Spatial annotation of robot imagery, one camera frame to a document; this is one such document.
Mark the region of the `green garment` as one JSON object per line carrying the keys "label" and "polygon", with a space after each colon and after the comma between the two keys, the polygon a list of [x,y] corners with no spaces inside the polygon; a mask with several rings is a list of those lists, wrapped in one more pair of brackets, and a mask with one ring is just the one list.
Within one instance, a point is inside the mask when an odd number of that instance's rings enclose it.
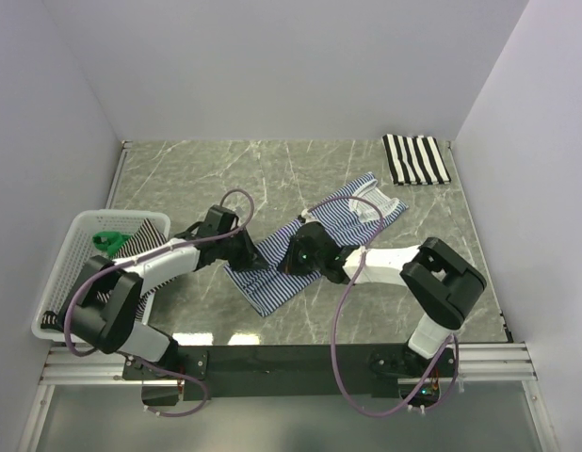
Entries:
{"label": "green garment", "polygon": [[106,253],[109,257],[113,257],[129,238],[129,234],[102,231],[92,237],[92,243],[97,250]]}

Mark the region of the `folded black white tank top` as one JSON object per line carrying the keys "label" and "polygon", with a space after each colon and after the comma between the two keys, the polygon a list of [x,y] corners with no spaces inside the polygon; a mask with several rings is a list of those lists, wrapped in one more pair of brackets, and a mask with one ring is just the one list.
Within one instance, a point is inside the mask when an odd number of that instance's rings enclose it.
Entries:
{"label": "folded black white tank top", "polygon": [[395,186],[436,186],[452,182],[434,137],[387,134],[382,142]]}

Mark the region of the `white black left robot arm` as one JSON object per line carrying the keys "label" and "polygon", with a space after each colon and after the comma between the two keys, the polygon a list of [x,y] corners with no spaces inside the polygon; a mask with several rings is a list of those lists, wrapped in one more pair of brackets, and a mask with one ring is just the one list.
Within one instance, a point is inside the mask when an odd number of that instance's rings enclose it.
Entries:
{"label": "white black left robot arm", "polygon": [[95,349],[144,360],[156,378],[182,369],[178,343],[137,319],[145,296],[171,280],[225,261],[233,270],[268,268],[237,214],[220,205],[172,239],[127,258],[93,256],[83,265],[63,302],[57,324]]}

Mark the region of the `white plastic laundry basket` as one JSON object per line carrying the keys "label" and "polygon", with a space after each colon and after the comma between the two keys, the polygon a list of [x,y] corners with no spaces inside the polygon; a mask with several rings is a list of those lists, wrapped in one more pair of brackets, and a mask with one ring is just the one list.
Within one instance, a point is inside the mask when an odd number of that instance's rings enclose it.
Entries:
{"label": "white plastic laundry basket", "polygon": [[92,237],[102,231],[133,234],[144,219],[148,219],[156,229],[170,238],[170,218],[163,214],[138,210],[89,210],[79,214],[73,220],[62,243],[57,260],[50,273],[48,282],[40,297],[40,302],[32,321],[33,334],[45,340],[62,342],[64,336],[59,331],[42,330],[40,322],[42,314],[51,310],[59,312],[67,299],[73,285],[87,260],[93,256],[106,253],[96,250]]}

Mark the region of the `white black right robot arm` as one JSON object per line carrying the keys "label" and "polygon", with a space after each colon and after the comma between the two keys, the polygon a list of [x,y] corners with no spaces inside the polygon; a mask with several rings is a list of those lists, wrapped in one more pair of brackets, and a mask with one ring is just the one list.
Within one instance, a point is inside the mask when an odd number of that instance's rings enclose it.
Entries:
{"label": "white black right robot arm", "polygon": [[332,283],[385,283],[409,289],[424,313],[403,352],[408,372],[423,376],[436,364],[443,341],[461,329],[487,287],[476,268],[442,239],[400,249],[340,245],[318,221],[289,240],[277,269],[286,275],[318,273]]}

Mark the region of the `blue white striped tank top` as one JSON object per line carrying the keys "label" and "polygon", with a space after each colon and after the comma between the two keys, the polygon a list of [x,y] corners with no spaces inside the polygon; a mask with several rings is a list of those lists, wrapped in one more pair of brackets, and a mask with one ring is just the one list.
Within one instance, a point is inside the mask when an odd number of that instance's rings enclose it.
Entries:
{"label": "blue white striped tank top", "polygon": [[[408,209],[404,201],[385,195],[371,172],[349,182],[326,200],[327,203],[310,212],[308,218],[320,221],[340,246],[365,245],[376,231],[379,216],[383,216],[382,227],[387,228]],[[301,225],[301,220],[294,219],[257,244],[257,249],[268,263],[267,269],[236,272],[228,265],[224,267],[236,288],[262,317],[271,315],[321,278],[318,272],[291,276],[277,269],[291,236]]]}

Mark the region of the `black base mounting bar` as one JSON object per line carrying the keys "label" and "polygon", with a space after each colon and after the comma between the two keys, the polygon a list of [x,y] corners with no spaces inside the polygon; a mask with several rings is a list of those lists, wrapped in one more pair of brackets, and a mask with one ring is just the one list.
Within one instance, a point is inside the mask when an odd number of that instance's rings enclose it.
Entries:
{"label": "black base mounting bar", "polygon": [[[338,345],[352,396],[407,396],[428,361],[404,344]],[[339,393],[328,345],[183,346],[174,368],[206,384],[211,397],[332,396]]]}

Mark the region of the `dark striped tank top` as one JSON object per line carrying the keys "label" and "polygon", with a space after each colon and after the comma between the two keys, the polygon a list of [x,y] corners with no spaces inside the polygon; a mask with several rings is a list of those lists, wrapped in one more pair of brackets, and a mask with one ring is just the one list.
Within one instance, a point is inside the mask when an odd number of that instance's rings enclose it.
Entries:
{"label": "dark striped tank top", "polygon": [[[107,255],[109,259],[115,260],[119,258],[128,258],[133,255],[156,248],[157,246],[164,245],[167,242],[166,236],[160,233],[148,219],[144,219],[137,231],[129,235],[130,238],[125,242],[123,247],[119,249],[115,256],[109,257]],[[136,320],[142,320],[150,295],[154,294],[157,290],[166,286],[167,284],[173,282],[175,279],[176,278],[174,277],[168,281],[162,282],[155,288],[142,294],[142,297],[137,305]],[[107,302],[109,295],[110,292],[98,293],[97,298],[103,302]],[[42,330],[63,332],[62,321],[59,322],[57,314],[58,312],[51,310],[45,311],[41,317],[40,328]]]}

